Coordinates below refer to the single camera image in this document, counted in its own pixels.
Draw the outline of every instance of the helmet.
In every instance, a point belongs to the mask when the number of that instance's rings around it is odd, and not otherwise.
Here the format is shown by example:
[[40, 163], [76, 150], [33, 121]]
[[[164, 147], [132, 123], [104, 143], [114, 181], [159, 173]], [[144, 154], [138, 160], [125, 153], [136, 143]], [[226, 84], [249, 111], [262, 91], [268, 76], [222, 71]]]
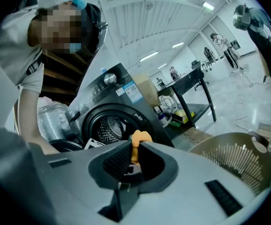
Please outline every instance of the helmet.
[[250, 16], [245, 12], [245, 7], [243, 5], [237, 6], [233, 15], [233, 25], [235, 28], [246, 31], [250, 26]]

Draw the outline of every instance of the sticker label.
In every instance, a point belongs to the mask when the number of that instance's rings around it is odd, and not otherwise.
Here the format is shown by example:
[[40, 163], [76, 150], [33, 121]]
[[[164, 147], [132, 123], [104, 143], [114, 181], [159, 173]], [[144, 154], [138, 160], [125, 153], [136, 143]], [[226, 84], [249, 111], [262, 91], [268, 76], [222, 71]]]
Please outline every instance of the sticker label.
[[116, 93], [118, 94], [118, 96], [120, 97], [125, 91], [123, 90], [123, 88], [119, 88], [118, 90], [116, 90]]
[[123, 86], [123, 89], [132, 103], [136, 103], [138, 100], [143, 98], [142, 94], [140, 93], [139, 89], [135, 85], [134, 81], [131, 81], [125, 84]]

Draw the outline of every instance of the table leg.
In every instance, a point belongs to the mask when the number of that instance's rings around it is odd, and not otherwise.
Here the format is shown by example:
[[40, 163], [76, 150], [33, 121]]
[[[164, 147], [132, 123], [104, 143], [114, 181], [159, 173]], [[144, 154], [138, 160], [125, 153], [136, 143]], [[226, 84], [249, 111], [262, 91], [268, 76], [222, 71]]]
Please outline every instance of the table leg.
[[162, 108], [160, 107], [160, 106], [158, 106], [158, 108], [159, 108], [159, 110], [163, 113], [163, 110], [162, 110]]
[[186, 115], [187, 115], [187, 117], [188, 117], [188, 122], [187, 122], [187, 123], [190, 123], [190, 125], [191, 125], [192, 127], [196, 128], [195, 123], [194, 123], [194, 121], [193, 121], [193, 118], [192, 118], [192, 116], [191, 116], [191, 112], [190, 112], [190, 110], [188, 109], [188, 105], [186, 104], [186, 102], [185, 102], [185, 100], [183, 99], [182, 95], [180, 95], [180, 94], [178, 94], [178, 93], [176, 92], [174, 86], [172, 86], [172, 89], [173, 89], [174, 93], [176, 94], [178, 100], [179, 100], [180, 103], [181, 103], [181, 106], [182, 106], [184, 112], [186, 113]]
[[211, 100], [211, 96], [210, 96], [210, 93], [209, 93], [209, 90], [207, 89], [206, 87], [206, 84], [205, 84], [205, 81], [203, 79], [200, 79], [200, 82], [201, 82], [201, 85], [204, 89], [204, 92], [206, 94], [206, 97], [207, 97], [207, 100], [209, 101], [209, 104], [211, 105], [211, 113], [212, 113], [212, 118], [214, 119], [214, 121], [217, 121], [217, 118], [216, 118], [216, 113], [215, 113], [215, 109], [214, 109], [214, 105], [212, 103], [212, 100]]

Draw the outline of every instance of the black pants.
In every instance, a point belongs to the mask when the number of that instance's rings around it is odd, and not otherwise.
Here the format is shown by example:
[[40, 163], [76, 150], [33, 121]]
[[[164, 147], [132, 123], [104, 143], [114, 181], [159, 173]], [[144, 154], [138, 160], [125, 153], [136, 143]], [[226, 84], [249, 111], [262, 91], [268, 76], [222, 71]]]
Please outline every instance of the black pants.
[[252, 29], [248, 28], [248, 34], [251, 37], [252, 41], [257, 46], [259, 52], [262, 54], [263, 58], [265, 59], [268, 70], [271, 77], [271, 43], [270, 41], [260, 35], [258, 32], [254, 32]]
[[236, 68], [239, 68], [239, 66], [238, 66], [236, 60], [233, 58], [233, 55], [231, 54], [229, 48], [226, 51], [224, 51], [224, 54], [225, 54], [225, 56], [226, 56], [226, 58], [227, 58], [227, 60], [228, 60], [228, 62], [230, 64], [230, 66], [232, 68], [234, 68], [233, 62], [235, 63]]

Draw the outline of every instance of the knob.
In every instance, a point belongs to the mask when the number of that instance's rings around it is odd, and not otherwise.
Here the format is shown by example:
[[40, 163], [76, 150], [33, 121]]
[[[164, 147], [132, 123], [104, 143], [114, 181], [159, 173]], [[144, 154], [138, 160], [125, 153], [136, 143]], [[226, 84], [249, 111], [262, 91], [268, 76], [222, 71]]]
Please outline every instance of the knob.
[[107, 84], [107, 85], [110, 85], [110, 84], [114, 84], [117, 82], [117, 77], [115, 74], [113, 73], [108, 73], [104, 76], [104, 82]]

